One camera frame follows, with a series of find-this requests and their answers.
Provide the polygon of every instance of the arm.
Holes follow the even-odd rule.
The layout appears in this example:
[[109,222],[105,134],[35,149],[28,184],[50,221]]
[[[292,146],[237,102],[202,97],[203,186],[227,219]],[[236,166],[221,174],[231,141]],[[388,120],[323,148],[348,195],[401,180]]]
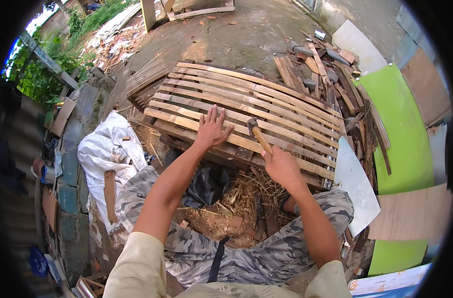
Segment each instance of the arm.
[[340,261],[336,231],[309,191],[294,157],[278,146],[273,146],[273,156],[266,151],[261,155],[271,179],[286,188],[300,207],[304,239],[318,269],[332,260]]
[[203,114],[200,116],[197,140],[174,160],[153,184],[133,232],[152,235],[165,244],[172,217],[200,160],[208,150],[223,143],[234,128],[230,125],[222,132],[225,110],[221,111],[218,119],[217,113],[215,104],[208,110],[205,120]]

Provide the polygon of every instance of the wooden hammer handle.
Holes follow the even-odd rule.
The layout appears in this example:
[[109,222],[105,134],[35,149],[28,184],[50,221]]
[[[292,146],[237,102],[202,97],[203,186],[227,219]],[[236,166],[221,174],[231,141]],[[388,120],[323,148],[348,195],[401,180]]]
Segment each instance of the wooden hammer handle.
[[265,137],[263,136],[263,133],[261,132],[259,127],[255,126],[252,131],[261,146],[263,146],[263,149],[265,149],[269,154],[273,155],[273,148],[271,148],[271,145],[265,140]]

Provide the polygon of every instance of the right hand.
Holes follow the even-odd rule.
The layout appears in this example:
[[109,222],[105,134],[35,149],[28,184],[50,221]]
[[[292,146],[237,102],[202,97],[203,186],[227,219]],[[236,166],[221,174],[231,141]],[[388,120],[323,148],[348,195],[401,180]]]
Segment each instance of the right hand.
[[275,182],[286,189],[303,184],[300,166],[289,152],[285,152],[279,146],[274,145],[273,156],[265,150],[261,152],[261,156],[265,160],[266,172]]

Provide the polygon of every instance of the hammer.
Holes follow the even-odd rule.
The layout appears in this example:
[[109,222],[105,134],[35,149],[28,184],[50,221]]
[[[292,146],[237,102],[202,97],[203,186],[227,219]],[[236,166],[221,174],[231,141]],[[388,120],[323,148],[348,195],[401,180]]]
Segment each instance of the hammer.
[[248,120],[247,125],[248,125],[248,131],[250,133],[250,136],[256,137],[258,139],[259,143],[261,146],[263,146],[263,149],[266,150],[269,154],[273,155],[273,148],[271,148],[271,145],[265,140],[265,137],[263,136],[263,133],[258,127],[258,118],[253,117]]

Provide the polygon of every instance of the black strap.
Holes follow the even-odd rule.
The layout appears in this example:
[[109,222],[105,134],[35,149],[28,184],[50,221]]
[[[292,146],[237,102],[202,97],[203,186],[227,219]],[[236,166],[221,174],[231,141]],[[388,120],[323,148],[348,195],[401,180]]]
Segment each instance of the black strap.
[[210,269],[210,274],[208,275],[208,282],[217,281],[218,270],[220,269],[220,262],[223,257],[223,252],[225,251],[225,243],[229,240],[230,240],[230,238],[228,236],[226,236],[218,244],[217,253],[215,254],[215,257],[213,258],[213,263],[212,263],[212,267]]

